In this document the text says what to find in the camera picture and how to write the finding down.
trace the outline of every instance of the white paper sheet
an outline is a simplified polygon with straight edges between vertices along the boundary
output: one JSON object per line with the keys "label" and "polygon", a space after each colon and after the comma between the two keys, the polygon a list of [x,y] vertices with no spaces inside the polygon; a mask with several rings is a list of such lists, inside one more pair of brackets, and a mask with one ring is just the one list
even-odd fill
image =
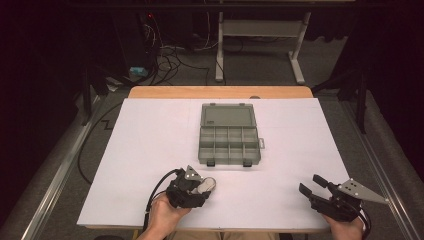
{"label": "white paper sheet", "polygon": [[[259,165],[199,163],[201,105],[211,102],[253,104],[265,140]],[[202,208],[183,218],[181,229],[324,229],[299,183],[329,197],[312,181],[314,174],[335,183],[348,179],[317,99],[126,99],[77,224],[142,226],[158,181],[187,165],[215,178],[217,187]]]}

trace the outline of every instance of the hand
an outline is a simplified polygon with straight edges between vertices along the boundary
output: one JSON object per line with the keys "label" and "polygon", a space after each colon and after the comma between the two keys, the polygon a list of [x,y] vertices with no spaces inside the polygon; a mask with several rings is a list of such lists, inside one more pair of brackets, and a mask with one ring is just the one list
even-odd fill
{"label": "hand", "polygon": [[146,231],[137,240],[162,240],[175,230],[180,219],[191,208],[174,208],[165,193],[152,202],[150,220]]}
{"label": "hand", "polygon": [[334,240],[361,240],[364,223],[358,217],[352,222],[338,222],[324,214],[324,219],[330,224]]}

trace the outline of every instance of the wire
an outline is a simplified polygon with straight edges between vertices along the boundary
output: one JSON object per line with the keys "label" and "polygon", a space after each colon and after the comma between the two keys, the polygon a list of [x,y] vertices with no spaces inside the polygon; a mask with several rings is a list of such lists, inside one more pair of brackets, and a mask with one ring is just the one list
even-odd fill
{"label": "wire", "polygon": [[156,184],[156,187],[153,189],[152,194],[150,194],[149,201],[147,202],[146,211],[144,213],[144,224],[143,224],[143,231],[142,232],[146,231],[147,226],[149,225],[150,208],[152,207],[153,200],[157,196],[157,195],[155,195],[156,191],[158,190],[158,188],[160,187],[162,182],[165,181],[166,178],[168,178],[173,173],[178,174],[180,171],[181,171],[181,169],[174,169],[174,170],[168,172],[167,174],[165,174],[165,176],[162,177],[162,179],[158,182],[158,184]]}
{"label": "wire", "polygon": [[93,127],[90,129],[90,131],[88,132],[88,134],[87,134],[87,136],[85,137],[85,139],[84,139],[84,141],[82,142],[82,145],[81,145],[81,149],[80,149],[80,151],[79,151],[79,153],[78,153],[78,158],[77,158],[77,165],[78,165],[78,171],[79,171],[79,173],[80,173],[80,175],[81,175],[81,177],[89,184],[89,185],[91,185],[93,182],[92,181],[90,181],[86,176],[85,176],[85,174],[84,174],[84,172],[82,171],[82,168],[81,168],[81,155],[82,155],[82,152],[84,151],[84,147],[85,147],[85,145],[86,145],[86,143],[87,143],[87,140],[90,138],[90,135],[91,135],[91,133],[93,132],[93,130],[96,128],[96,126],[97,126],[97,124],[99,124],[102,120],[103,120],[103,118],[107,115],[107,114],[109,114],[112,110],[114,110],[115,108],[117,108],[118,106],[120,106],[120,105],[122,105],[122,102],[120,102],[120,103],[118,103],[118,104],[116,104],[115,106],[113,106],[113,107],[111,107],[109,110],[107,110],[100,118],[99,118],[99,120],[97,120],[96,121],[96,123],[94,123],[94,125],[93,125]]}

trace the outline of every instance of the gray plastic organizer box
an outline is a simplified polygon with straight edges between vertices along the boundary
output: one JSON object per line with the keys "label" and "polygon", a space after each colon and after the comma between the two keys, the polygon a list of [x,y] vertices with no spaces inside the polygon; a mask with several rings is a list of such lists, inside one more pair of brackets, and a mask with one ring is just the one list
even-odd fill
{"label": "gray plastic organizer box", "polygon": [[252,104],[203,104],[200,123],[199,161],[251,167],[261,160]]}

